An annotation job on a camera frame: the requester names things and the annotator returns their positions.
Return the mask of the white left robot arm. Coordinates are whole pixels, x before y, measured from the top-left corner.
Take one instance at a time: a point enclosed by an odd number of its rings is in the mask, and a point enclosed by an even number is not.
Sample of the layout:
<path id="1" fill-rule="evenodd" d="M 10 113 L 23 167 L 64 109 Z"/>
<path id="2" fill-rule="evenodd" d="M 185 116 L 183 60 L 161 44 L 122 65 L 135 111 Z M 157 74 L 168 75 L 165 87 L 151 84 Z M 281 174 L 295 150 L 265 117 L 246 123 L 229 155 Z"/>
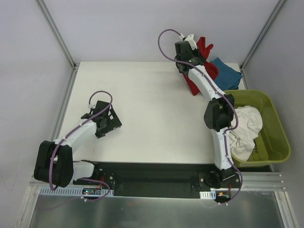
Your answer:
<path id="1" fill-rule="evenodd" d="M 34 179 L 55 187 L 66 187 L 71 181 L 84 178 L 91 185 L 100 181 L 100 172 L 92 161 L 73 161 L 73 153 L 87 139 L 101 138 L 122 126 L 113 106 L 98 100 L 89 113 L 84 114 L 71 133 L 54 141 L 43 141 L 38 150 Z"/>

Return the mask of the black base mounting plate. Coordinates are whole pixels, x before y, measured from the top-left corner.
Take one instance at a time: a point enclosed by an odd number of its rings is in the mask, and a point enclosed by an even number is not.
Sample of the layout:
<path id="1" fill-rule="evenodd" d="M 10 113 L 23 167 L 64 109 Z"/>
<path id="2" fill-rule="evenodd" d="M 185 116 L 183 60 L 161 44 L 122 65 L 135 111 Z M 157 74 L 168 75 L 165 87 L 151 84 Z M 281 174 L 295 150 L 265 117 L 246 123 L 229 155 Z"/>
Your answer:
<path id="1" fill-rule="evenodd" d="M 235 169 L 229 177 L 214 164 L 121 163 L 94 162 L 94 171 L 87 180 L 73 181 L 75 185 L 94 185 L 104 181 L 102 188 L 110 188 L 115 196 L 197 199 L 200 192 L 240 187 Z"/>

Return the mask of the crumpled white t-shirt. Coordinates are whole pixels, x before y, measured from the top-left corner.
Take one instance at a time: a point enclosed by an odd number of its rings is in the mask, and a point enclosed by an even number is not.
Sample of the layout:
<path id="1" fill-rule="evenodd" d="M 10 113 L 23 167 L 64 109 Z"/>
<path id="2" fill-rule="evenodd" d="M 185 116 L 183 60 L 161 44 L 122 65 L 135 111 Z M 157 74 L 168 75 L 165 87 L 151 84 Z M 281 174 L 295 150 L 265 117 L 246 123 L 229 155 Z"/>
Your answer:
<path id="1" fill-rule="evenodd" d="M 247 161 L 255 147 L 255 139 L 263 127 L 260 112 L 252 106 L 235 109 L 238 126 L 229 133 L 231 154 L 241 161 Z"/>

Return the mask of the green plastic basket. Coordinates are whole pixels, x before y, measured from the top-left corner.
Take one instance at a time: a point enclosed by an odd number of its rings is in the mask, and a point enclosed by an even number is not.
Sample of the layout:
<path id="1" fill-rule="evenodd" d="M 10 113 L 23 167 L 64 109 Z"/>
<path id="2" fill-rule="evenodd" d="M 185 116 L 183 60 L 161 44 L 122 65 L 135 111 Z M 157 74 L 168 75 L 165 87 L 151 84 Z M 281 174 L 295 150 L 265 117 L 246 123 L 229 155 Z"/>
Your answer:
<path id="1" fill-rule="evenodd" d="M 261 114 L 263 126 L 254 140 L 255 147 L 247 161 L 232 156 L 237 167 L 262 167 L 287 161 L 291 149 L 272 100 L 258 90 L 227 90 L 234 97 L 234 107 L 246 105 L 256 108 Z"/>

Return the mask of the right aluminium frame post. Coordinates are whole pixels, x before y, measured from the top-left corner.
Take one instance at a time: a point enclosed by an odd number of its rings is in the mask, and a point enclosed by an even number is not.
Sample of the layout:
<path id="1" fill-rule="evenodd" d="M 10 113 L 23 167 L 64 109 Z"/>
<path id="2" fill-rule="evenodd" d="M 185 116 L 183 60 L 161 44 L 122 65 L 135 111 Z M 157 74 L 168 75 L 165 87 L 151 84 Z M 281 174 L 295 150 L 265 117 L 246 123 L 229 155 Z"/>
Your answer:
<path id="1" fill-rule="evenodd" d="M 274 24 L 276 18 L 278 17 L 278 15 L 280 14 L 280 12 L 282 11 L 283 7 L 285 6 L 285 4 L 287 2 L 288 2 L 287 0 L 278 0 L 277 3 L 275 4 L 275 6 L 272 9 L 270 15 L 268 16 L 268 18 L 265 21 L 263 27 L 261 28 L 258 36 L 256 37 L 253 45 L 251 46 L 248 54 L 246 55 L 244 61 L 240 65 L 241 72 L 243 72 L 245 70 L 246 66 L 248 65 L 251 58 L 253 57 L 253 55 L 255 54 L 257 49 L 259 48 L 260 44 L 262 43 L 262 41 L 264 40 L 264 38 L 268 34 L 268 32 L 271 29 L 272 25 Z"/>

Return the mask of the aluminium front frame rail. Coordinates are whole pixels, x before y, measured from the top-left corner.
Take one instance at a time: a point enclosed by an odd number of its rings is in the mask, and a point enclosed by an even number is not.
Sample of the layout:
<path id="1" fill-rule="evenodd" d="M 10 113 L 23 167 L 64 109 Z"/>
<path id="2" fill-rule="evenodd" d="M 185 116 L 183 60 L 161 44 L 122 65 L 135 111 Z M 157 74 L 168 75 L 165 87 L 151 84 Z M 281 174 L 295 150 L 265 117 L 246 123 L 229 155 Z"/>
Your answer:
<path id="1" fill-rule="evenodd" d="M 249 190 L 273 190 L 273 189 L 281 189 L 283 187 L 283 179 L 279 173 L 271 172 L 268 166 L 265 167 L 257 167 L 257 168 L 243 168 L 239 172 L 237 172 L 240 177 L 240 187 Z M 66 187 L 80 187 L 80 186 L 88 186 L 90 188 L 96 187 L 96 185 L 100 184 L 102 180 L 95 180 L 94 185 L 75 185 L 73 181 L 71 181 Z"/>

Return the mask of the folded blue t-shirt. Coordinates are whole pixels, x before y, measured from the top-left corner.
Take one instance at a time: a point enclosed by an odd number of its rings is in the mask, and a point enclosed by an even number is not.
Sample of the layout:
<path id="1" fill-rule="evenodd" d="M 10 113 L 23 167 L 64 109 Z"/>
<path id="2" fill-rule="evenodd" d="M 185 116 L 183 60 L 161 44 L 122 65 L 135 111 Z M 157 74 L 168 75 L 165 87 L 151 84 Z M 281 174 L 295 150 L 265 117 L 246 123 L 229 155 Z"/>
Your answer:
<path id="1" fill-rule="evenodd" d="M 211 61 L 219 71 L 218 76 L 214 80 L 216 85 L 222 90 L 238 90 L 242 75 L 240 72 L 223 63 L 218 57 Z"/>

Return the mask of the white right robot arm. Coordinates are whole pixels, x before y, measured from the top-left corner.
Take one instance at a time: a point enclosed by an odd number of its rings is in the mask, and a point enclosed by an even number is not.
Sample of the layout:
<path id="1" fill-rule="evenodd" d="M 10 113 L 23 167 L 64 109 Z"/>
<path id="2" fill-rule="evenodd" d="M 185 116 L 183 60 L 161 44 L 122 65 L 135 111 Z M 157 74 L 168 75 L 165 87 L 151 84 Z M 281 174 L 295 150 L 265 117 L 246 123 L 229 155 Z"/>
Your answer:
<path id="1" fill-rule="evenodd" d="M 187 40 L 175 43 L 176 66 L 181 73 L 194 83 L 208 105 L 204 113 L 205 125 L 211 130 L 215 151 L 214 164 L 217 173 L 214 183 L 218 187 L 225 187 L 235 174 L 232 168 L 232 158 L 228 148 L 228 134 L 234 117 L 234 97 L 226 95 L 213 81 L 204 66 L 200 51 L 191 46 Z"/>

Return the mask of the red t-shirt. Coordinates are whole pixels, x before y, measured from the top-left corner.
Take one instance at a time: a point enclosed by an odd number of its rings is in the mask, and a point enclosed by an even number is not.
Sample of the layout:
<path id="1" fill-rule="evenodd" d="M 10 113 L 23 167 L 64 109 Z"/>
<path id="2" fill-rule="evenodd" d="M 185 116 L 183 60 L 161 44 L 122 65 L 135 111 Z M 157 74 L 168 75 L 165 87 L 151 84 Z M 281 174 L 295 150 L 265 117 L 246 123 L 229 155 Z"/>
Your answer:
<path id="1" fill-rule="evenodd" d="M 210 51 L 212 50 L 214 45 L 209 44 L 208 46 L 206 46 L 205 37 L 200 37 L 196 44 L 197 44 L 197 47 L 198 47 L 202 57 L 205 59 L 205 62 L 204 62 L 205 69 L 206 69 L 207 73 L 209 74 L 209 76 L 211 77 L 211 79 L 214 81 L 217 78 L 217 76 L 219 75 L 219 70 L 213 63 L 207 61 Z M 183 75 L 192 95 L 196 96 L 200 92 L 198 87 L 188 78 L 187 73 L 183 73 L 182 75 Z"/>

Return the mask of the left aluminium frame post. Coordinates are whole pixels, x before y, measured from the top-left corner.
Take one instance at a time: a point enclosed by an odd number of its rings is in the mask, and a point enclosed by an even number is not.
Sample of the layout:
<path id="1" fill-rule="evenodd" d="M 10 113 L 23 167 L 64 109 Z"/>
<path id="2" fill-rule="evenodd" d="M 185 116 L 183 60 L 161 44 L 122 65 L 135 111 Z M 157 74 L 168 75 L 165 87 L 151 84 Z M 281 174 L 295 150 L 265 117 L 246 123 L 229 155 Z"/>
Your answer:
<path id="1" fill-rule="evenodd" d="M 75 62 L 75 60 L 73 59 L 70 51 L 68 50 L 68 47 L 65 43 L 65 41 L 63 40 L 61 33 L 45 3 L 44 0 L 35 0 L 38 8 L 40 9 L 43 17 L 45 18 L 52 34 L 54 35 L 61 51 L 63 52 L 66 60 L 68 61 L 69 65 L 72 67 L 73 70 L 78 68 L 78 64 Z"/>

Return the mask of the aluminium frame post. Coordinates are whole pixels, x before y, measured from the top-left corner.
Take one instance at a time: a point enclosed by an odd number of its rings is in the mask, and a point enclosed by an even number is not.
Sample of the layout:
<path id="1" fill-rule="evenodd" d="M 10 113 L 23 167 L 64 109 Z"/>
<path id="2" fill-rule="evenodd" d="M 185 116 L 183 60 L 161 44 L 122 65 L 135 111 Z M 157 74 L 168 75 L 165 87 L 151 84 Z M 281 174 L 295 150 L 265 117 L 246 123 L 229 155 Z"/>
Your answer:
<path id="1" fill-rule="evenodd" d="M 72 67 L 73 70 L 78 68 L 78 64 L 75 62 L 75 60 L 73 59 L 70 51 L 68 50 L 68 47 L 65 43 L 65 41 L 63 40 L 61 33 L 45 3 L 44 0 L 35 0 L 38 8 L 40 9 L 43 17 L 45 18 L 52 34 L 54 35 L 61 51 L 63 52 L 66 60 L 68 61 L 69 65 Z"/>
<path id="2" fill-rule="evenodd" d="M 278 15 L 280 14 L 280 12 L 282 11 L 283 7 L 285 6 L 285 4 L 287 2 L 288 2 L 287 0 L 278 0 L 277 3 L 275 4 L 275 6 L 272 9 L 270 15 L 268 16 L 268 18 L 265 21 L 263 27 L 261 28 L 258 36 L 256 37 L 253 45 L 251 46 L 248 54 L 246 55 L 244 61 L 240 65 L 241 72 L 243 72 L 245 70 L 246 66 L 248 65 L 251 58 L 253 57 L 253 55 L 255 54 L 257 49 L 259 48 L 260 44 L 262 43 L 262 41 L 264 40 L 264 38 L 268 34 L 268 32 L 271 29 L 272 25 L 274 24 L 276 18 L 278 17 Z"/>

